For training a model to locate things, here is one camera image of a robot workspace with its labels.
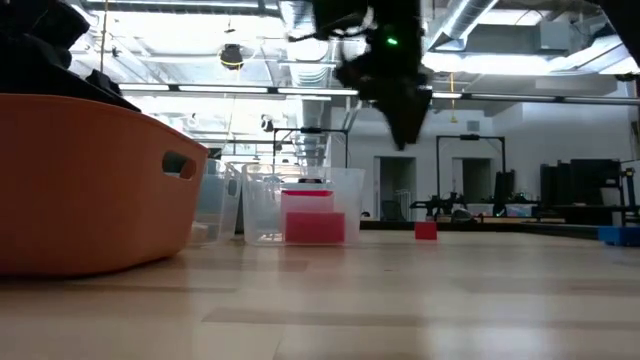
ceiling light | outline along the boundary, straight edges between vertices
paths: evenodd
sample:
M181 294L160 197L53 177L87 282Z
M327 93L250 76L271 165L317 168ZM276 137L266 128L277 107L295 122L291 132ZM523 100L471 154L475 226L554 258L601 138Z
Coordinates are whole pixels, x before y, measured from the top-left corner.
M600 74L619 75L619 74L628 74L628 73L637 74L638 72L640 72L640 68L638 67L638 64L636 64L635 60L631 56L628 56L626 59L600 71Z
M251 86L181 85L179 88L180 88L180 91L213 92L213 93L266 94L269 92L269 89L266 87L251 87Z
M630 105L638 106L640 99L637 98L613 98L613 97L581 97L567 96L564 101L570 104L592 104L592 105Z
M169 85L164 84L120 84L120 90L137 91L169 91Z
M287 94L287 95L328 95L328 96L358 95L358 91L352 90L352 89L278 88L278 92L280 94Z
M457 94L457 93L433 93L433 98L434 99L460 99L462 97L462 94Z
M553 70L549 61L531 55L469 55L462 61L462 71L492 75L547 75Z
M509 95L509 94L471 94L473 100L514 101L514 102L553 102L554 96Z

wooden floor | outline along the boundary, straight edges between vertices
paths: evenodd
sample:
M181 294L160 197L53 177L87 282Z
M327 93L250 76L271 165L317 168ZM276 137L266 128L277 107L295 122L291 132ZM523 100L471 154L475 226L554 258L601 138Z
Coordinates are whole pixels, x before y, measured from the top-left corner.
M638 251L525 234L362 237L0 283L0 359L640 359Z

clear plastic container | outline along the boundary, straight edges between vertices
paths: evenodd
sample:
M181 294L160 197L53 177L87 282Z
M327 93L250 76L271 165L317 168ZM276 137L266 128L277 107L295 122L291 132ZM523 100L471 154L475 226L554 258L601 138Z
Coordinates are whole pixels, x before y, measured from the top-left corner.
M507 204L507 216L509 217L531 217L533 204Z
M363 182L361 169L245 165L245 241L278 245L357 242Z
M240 172L222 161L207 160L191 226L192 243L229 240L235 235L240 186Z

black machine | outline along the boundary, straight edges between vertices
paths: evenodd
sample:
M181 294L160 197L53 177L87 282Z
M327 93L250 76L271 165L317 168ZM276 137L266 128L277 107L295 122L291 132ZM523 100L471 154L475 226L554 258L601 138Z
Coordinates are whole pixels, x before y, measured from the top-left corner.
M574 159L556 167L541 168L543 201L534 212L552 211L560 214L569 224L612 225L613 214L622 214L622 225L629 213L637 214L632 168L611 159ZM625 199L623 182L627 186ZM619 194L620 205L607 205L602 189Z
M410 209L426 209L427 218L438 217L438 215L453 215L455 212L453 206L455 204L460 205L462 209L467 209L467 203L464 200L464 196L461 194L452 192L449 194L449 198L442 199L438 195L431 196L429 201L414 201L409 206Z
M420 1L311 0L311 3L316 33L289 41L364 35L369 50L351 60L342 56L336 77L345 87L358 90L362 100L371 101L385 115L399 149L415 144L432 97L421 64L424 34ZM373 21L364 25L369 10L373 11Z

black metal frame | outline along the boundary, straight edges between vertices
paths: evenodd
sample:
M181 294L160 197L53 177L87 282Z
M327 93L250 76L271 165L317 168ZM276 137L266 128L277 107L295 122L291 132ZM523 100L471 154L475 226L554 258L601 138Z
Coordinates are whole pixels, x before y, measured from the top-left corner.
M438 197L440 194L440 139L458 139L460 141L500 140L502 156L502 173L507 172L507 156L504 136L480 136L480 135L437 135L436 136L436 184Z
M288 131L282 140L278 141L277 134L280 131ZM276 161L276 146L278 143L283 143L294 131L302 134L323 134L323 133L341 133L344 134L344 167L349 167L349 130L341 129L322 129L322 128L274 128L273 129L273 164Z

